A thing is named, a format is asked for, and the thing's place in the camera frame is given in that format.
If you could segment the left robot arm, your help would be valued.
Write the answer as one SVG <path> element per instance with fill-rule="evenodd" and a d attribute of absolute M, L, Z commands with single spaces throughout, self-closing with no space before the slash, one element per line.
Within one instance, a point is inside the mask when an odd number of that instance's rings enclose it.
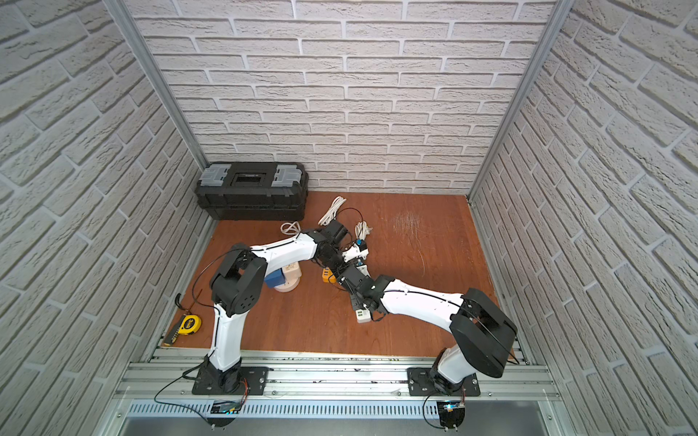
<path fill-rule="evenodd" d="M 347 234 L 343 225 L 334 223 L 268 245 L 235 245 L 210 283 L 216 319 L 202 370 L 231 390 L 239 380 L 245 318 L 259 300 L 265 278 L 292 263 L 318 259 L 323 248 L 335 254 Z"/>

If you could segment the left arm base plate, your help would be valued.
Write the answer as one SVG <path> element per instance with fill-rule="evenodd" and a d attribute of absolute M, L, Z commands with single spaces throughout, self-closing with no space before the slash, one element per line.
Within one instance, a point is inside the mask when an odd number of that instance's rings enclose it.
<path fill-rule="evenodd" d="M 262 395 L 270 369 L 268 367 L 234 366 L 225 372 L 213 366 L 199 369 L 192 394 L 194 395 Z"/>

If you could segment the white power strip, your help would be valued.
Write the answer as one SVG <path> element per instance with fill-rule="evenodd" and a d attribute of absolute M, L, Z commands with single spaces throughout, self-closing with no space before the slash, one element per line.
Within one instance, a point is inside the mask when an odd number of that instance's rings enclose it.
<path fill-rule="evenodd" d="M 373 321 L 373 316 L 367 309 L 356 309 L 354 313 L 356 314 L 356 321 L 360 324 Z"/>

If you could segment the orange power strip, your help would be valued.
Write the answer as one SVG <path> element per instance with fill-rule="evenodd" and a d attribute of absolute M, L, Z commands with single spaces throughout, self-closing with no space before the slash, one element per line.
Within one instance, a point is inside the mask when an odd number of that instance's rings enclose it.
<path fill-rule="evenodd" d="M 324 283 L 337 284 L 337 279 L 330 268 L 323 269 L 322 280 Z"/>

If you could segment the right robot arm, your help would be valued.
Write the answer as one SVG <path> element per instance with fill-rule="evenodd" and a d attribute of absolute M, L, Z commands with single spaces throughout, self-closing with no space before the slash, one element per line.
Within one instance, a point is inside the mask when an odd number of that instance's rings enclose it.
<path fill-rule="evenodd" d="M 478 372 L 504 375 L 518 328 L 484 292 L 436 292 L 387 275 L 372 278 L 354 266 L 336 281 L 371 314 L 408 316 L 452 334 L 456 344 L 440 352 L 427 375 L 436 392 L 452 395 Z"/>

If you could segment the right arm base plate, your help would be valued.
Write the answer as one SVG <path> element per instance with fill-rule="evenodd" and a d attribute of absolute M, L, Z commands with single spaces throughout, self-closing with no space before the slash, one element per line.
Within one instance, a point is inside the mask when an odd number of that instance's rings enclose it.
<path fill-rule="evenodd" d="M 411 367 L 406 370 L 407 387 L 411 396 L 430 395 L 479 397 L 479 381 L 471 374 L 459 383 L 452 383 L 436 372 L 435 368 Z"/>

